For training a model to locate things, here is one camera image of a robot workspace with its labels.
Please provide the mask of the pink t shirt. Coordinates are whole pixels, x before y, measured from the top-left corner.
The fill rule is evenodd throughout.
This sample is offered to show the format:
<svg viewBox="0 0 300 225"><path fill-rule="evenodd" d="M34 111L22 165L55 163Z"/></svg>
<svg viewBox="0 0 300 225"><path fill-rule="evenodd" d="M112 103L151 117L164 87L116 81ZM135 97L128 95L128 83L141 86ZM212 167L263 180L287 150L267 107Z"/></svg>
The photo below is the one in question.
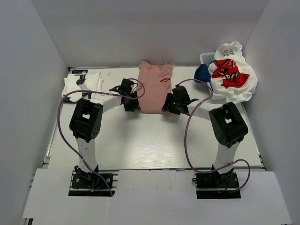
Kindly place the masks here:
<svg viewBox="0 0 300 225"><path fill-rule="evenodd" d="M166 96L172 91L173 65L151 65L147 61L139 64L138 80L143 86L136 88L139 101L140 113L162 114L162 107L165 104Z"/></svg>

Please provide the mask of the blue t shirt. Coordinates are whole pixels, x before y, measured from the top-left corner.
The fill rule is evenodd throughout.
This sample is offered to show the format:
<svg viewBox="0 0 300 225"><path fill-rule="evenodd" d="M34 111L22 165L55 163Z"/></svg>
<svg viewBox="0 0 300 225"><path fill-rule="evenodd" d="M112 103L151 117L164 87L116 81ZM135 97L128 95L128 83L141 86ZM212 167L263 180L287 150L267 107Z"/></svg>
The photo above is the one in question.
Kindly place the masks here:
<svg viewBox="0 0 300 225"><path fill-rule="evenodd" d="M201 64L195 71L194 74L194 81L197 83L198 81L204 82L204 83L210 83L210 73L208 66L206 64Z"/></svg>

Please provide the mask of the white red print t shirt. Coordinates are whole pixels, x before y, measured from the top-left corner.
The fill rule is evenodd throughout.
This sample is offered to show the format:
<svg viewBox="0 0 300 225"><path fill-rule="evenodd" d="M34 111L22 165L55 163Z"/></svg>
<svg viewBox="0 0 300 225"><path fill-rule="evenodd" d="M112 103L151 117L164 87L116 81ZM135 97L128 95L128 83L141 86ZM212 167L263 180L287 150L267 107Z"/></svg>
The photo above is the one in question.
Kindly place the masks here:
<svg viewBox="0 0 300 225"><path fill-rule="evenodd" d="M210 84L215 101L235 104L249 101L256 91L258 78L250 65L234 57L209 64Z"/></svg>

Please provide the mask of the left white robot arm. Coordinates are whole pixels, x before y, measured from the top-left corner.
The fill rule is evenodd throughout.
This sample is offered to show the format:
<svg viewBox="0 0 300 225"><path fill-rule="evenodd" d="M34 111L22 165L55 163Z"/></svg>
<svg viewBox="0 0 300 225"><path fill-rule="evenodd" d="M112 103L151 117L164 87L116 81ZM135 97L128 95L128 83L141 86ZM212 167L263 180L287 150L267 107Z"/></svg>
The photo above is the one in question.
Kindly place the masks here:
<svg viewBox="0 0 300 225"><path fill-rule="evenodd" d="M69 128L76 139L80 162L75 169L83 175L83 182L94 187L99 182L98 163L95 154L95 139L100 132L102 115L108 110L123 105L126 112L140 110L138 94L134 91L135 83L123 79L121 85L109 90L108 95L97 98L78 100L70 121Z"/></svg>

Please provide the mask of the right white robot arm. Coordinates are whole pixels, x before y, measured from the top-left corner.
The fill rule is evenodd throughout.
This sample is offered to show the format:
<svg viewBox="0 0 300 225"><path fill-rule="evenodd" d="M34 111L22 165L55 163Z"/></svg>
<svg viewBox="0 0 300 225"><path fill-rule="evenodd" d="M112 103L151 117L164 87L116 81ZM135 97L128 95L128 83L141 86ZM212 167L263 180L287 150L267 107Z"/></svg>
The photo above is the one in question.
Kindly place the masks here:
<svg viewBox="0 0 300 225"><path fill-rule="evenodd" d="M212 183L217 187L224 186L228 174L233 172L233 162L236 150L248 133L248 127L236 104L232 102L221 104L207 103L207 99L191 99L184 86L177 85L166 95L162 111L176 115L199 117L211 122L213 132L218 141L217 156L211 167Z"/></svg>

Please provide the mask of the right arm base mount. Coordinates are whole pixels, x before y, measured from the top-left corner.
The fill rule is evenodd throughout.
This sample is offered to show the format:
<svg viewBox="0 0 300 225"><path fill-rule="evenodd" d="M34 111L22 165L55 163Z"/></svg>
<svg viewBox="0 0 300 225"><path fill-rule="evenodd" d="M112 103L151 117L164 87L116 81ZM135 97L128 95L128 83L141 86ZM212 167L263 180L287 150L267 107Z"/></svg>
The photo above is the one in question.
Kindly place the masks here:
<svg viewBox="0 0 300 225"><path fill-rule="evenodd" d="M212 167L208 171L194 170L192 182L197 199L240 199L240 185L233 166Z"/></svg>

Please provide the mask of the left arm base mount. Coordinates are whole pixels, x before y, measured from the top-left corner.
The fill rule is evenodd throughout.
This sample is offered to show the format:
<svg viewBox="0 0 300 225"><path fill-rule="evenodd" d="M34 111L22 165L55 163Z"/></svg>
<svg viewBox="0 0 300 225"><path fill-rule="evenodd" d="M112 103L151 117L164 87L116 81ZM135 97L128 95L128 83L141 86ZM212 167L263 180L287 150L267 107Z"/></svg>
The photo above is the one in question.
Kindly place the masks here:
<svg viewBox="0 0 300 225"><path fill-rule="evenodd" d="M99 176L91 172L84 172L75 166L68 196L112 197L117 187L118 174L116 172L103 172L100 175L105 179L110 190Z"/></svg>

